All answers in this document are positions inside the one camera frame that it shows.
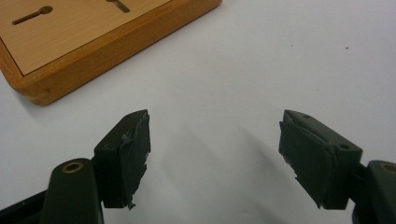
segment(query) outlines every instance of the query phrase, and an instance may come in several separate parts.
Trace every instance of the wooden box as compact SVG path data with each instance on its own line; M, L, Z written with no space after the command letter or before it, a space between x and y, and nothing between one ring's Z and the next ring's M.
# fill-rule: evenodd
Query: wooden box
M221 0L2 0L0 68L47 105L218 6Z

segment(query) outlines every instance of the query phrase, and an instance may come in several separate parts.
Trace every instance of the wooden edge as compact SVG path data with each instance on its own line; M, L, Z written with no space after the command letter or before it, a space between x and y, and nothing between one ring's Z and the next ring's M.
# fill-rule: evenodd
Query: wooden edge
M47 105L220 3L221 0L172 0L26 76L1 41L0 57L4 60L0 61L0 68L13 89L36 105Z

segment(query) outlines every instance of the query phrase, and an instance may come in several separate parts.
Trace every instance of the keyhole cutout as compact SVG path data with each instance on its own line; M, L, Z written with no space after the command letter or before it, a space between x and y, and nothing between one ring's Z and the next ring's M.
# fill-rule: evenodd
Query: keyhole cutout
M22 23L24 21L29 21L30 19L32 19L34 17L37 17L37 16L39 16L41 14L43 14L43 15L49 14L49 13L51 13L52 10L53 10L53 7L49 7L49 6L42 7L37 12L34 12L34 13L29 14L29 15L27 15L25 17L22 17L22 18L20 18L18 20L15 20L14 22L12 22L12 24L13 25L18 25L18 24L20 24L20 23Z
M131 10L125 6L120 0L106 0L107 2L112 2L114 5L116 5L122 12L128 13Z

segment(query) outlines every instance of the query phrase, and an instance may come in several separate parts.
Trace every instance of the black plastic part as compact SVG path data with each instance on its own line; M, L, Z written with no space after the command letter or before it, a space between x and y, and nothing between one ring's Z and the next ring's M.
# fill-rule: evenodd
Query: black plastic part
M2 224L38 224L46 191L40 192L0 211Z
M279 153L318 207L345 209L346 182L359 169L362 150L309 115L285 110Z
M103 223L92 162L75 159L51 174L41 224Z
M380 224L396 224L396 164L370 161L367 187Z
M133 195L147 170L149 152L147 110L125 116L97 145L92 160L106 208L134 206Z

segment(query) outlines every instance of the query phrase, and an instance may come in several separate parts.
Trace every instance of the white surface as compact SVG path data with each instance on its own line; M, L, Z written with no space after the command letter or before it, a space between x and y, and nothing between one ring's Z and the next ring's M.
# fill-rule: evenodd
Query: white surface
M0 81L0 208L48 185L124 115L148 109L152 153L131 212L106 223L351 223L318 210L277 153L284 109L396 161L396 2L236 1L39 107Z

